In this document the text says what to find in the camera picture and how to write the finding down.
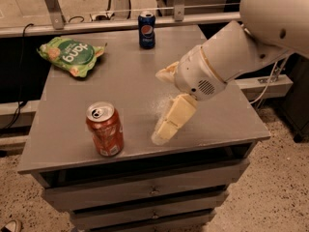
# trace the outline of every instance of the blue can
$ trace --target blue can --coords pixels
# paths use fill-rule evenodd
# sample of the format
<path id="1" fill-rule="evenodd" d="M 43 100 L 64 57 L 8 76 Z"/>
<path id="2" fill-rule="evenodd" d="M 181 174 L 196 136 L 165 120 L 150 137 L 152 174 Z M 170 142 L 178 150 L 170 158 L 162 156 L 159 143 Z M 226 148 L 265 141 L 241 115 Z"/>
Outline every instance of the blue can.
<path id="1" fill-rule="evenodd" d="M 155 46 L 155 15 L 145 11 L 138 16 L 139 44 L 145 49 Z"/>

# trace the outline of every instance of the red soda can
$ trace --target red soda can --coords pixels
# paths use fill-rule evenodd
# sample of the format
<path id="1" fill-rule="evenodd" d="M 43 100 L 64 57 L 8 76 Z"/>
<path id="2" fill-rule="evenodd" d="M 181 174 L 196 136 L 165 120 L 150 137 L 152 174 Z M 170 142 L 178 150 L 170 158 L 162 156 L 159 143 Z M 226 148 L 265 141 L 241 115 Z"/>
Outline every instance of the red soda can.
<path id="1" fill-rule="evenodd" d="M 123 127 L 117 109 L 109 102 L 96 102 L 86 112 L 86 124 L 99 154 L 112 157 L 124 148 Z"/>

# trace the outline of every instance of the snack bag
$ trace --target snack bag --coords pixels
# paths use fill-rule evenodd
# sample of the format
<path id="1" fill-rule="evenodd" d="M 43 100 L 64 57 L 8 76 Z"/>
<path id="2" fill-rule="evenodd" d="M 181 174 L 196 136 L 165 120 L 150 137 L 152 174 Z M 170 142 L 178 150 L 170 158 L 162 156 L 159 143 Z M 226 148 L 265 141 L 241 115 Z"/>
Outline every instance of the snack bag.
<path id="1" fill-rule="evenodd" d="M 72 39 L 56 37 L 49 43 L 42 44 L 38 53 L 43 59 L 73 76 L 85 77 L 87 71 L 95 65 L 97 58 L 104 53 L 105 46 L 91 46 Z"/>

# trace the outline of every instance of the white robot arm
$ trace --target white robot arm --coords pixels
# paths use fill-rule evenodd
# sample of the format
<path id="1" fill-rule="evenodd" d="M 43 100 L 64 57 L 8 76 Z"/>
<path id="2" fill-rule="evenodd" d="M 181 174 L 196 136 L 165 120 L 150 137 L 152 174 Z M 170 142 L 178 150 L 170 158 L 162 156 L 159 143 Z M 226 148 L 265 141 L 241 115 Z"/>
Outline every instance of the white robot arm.
<path id="1" fill-rule="evenodd" d="M 193 116 L 197 106 L 193 100 L 206 101 L 239 75 L 257 71 L 294 52 L 309 57 L 307 0 L 241 0 L 240 16 L 242 25 L 231 21 L 179 62 L 156 74 L 183 93 L 156 125 L 152 137 L 155 144 L 168 142 Z M 187 105 L 180 102 L 183 98 Z"/>

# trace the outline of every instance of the black cable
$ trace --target black cable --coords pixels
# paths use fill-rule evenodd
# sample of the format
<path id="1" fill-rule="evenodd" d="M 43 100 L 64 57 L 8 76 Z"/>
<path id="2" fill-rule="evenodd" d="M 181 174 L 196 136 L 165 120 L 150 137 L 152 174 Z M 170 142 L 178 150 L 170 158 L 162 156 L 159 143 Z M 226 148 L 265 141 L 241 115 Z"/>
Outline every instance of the black cable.
<path id="1" fill-rule="evenodd" d="M 80 18 L 80 19 L 81 19 L 81 21 L 79 21 L 79 22 L 83 22 L 83 21 L 85 20 L 85 18 L 84 18 L 83 16 L 77 15 L 77 16 L 71 17 L 71 18 L 69 19 L 69 22 L 71 22 L 73 19 L 77 19 L 77 18 Z"/>
<path id="2" fill-rule="evenodd" d="M 18 80 L 20 80 L 20 84 L 19 84 L 19 92 L 18 92 L 18 97 L 17 97 L 17 104 L 18 104 L 18 107 L 16 109 L 16 111 L 14 112 L 14 115 L 13 115 L 13 118 L 12 120 L 10 121 L 10 123 L 5 126 L 4 128 L 0 129 L 0 130 L 4 130 L 4 129 L 9 129 L 16 121 L 17 119 L 19 118 L 19 115 L 20 115 L 20 109 L 26 105 L 27 101 L 23 101 L 21 102 L 20 99 L 21 99 L 21 91 L 22 91 L 22 81 L 21 81 L 21 78 L 20 78 L 20 75 L 21 75 L 21 70 L 22 70 L 22 61 L 23 61 L 23 54 L 24 54 L 24 48 L 25 48 L 25 41 L 24 41 L 24 38 L 25 38 L 25 32 L 26 32 L 26 29 L 30 26 L 33 26 L 34 24 L 33 23 L 30 23 L 28 25 L 26 25 L 24 28 L 23 28 L 23 31 L 22 31 L 22 38 L 21 38 L 21 54 L 20 54 L 20 58 L 19 58 L 19 65 L 18 65 Z"/>
<path id="3" fill-rule="evenodd" d="M 110 19 L 114 15 L 114 13 L 113 13 L 111 16 L 108 16 L 108 12 L 110 11 L 111 5 L 112 5 L 112 0 L 108 0 L 108 5 L 107 5 L 107 9 L 106 9 L 106 17 L 108 19 Z"/>
<path id="4" fill-rule="evenodd" d="M 128 11 L 128 15 L 127 15 L 126 19 L 129 19 L 131 17 L 131 9 L 132 9 L 131 0 L 128 0 L 128 9 L 129 9 L 129 11 Z"/>

